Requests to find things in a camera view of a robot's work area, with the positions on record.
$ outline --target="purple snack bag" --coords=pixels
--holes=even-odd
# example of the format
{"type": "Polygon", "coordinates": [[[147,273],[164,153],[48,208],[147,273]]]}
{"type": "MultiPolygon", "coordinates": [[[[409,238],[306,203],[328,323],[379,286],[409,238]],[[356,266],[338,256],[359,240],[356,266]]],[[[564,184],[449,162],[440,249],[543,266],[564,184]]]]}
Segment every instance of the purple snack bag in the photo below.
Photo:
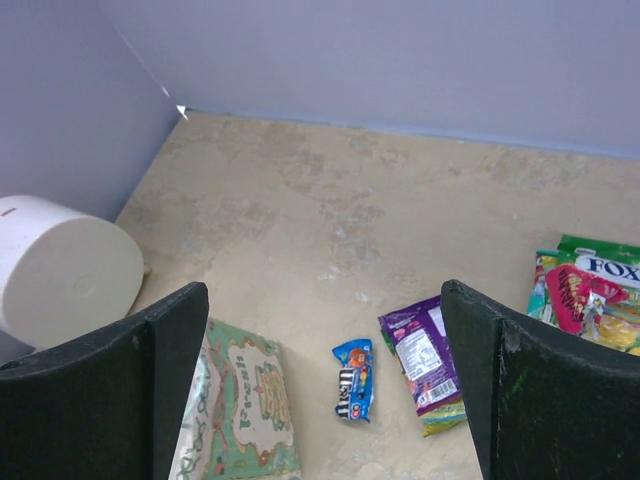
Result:
{"type": "Polygon", "coordinates": [[[400,359],[418,415],[460,398],[440,296],[383,315],[378,321],[400,359]]]}

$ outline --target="m&m's candy package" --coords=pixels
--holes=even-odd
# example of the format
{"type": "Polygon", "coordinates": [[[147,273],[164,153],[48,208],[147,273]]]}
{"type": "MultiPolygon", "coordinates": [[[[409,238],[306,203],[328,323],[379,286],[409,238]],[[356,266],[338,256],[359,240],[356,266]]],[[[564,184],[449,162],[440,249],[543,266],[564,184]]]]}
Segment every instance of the m&m's candy package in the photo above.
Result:
{"type": "Polygon", "coordinates": [[[334,348],[333,355],[342,364],[336,414],[344,420],[369,422],[373,403],[373,342],[366,338],[351,340],[334,348]]]}

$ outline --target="white cylinder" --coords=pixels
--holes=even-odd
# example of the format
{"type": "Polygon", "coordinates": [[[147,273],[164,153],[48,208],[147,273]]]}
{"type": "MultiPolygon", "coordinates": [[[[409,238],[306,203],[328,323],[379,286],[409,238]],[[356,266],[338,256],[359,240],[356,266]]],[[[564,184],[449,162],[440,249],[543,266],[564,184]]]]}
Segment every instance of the white cylinder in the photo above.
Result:
{"type": "Polygon", "coordinates": [[[37,348],[123,318],[143,276],[133,239],[30,196],[0,198],[0,329],[37,348]]]}

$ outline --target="floor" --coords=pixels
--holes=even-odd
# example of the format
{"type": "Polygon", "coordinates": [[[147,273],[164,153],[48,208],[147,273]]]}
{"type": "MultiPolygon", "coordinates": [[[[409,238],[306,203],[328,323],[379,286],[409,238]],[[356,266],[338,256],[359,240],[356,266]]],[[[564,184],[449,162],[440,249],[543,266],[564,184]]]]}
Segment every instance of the floor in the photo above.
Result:
{"type": "Polygon", "coordinates": [[[281,342],[304,478],[477,480],[467,424],[429,438],[376,318],[458,278],[526,307],[561,232],[640,244],[640,164],[191,112],[118,224],[138,307],[202,280],[211,315],[281,342]],[[371,425],[334,414],[331,349],[376,350],[371,425]]]}

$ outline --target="light purple wall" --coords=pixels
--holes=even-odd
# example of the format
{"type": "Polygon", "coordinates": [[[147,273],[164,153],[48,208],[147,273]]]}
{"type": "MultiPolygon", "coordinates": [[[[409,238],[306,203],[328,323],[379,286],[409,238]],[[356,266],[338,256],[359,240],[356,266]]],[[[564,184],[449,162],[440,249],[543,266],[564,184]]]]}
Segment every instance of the light purple wall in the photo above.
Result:
{"type": "Polygon", "coordinates": [[[640,157],[640,3],[100,0],[177,103],[640,157]]]}
{"type": "Polygon", "coordinates": [[[114,219],[177,120],[95,0],[0,2],[0,196],[114,219]]]}

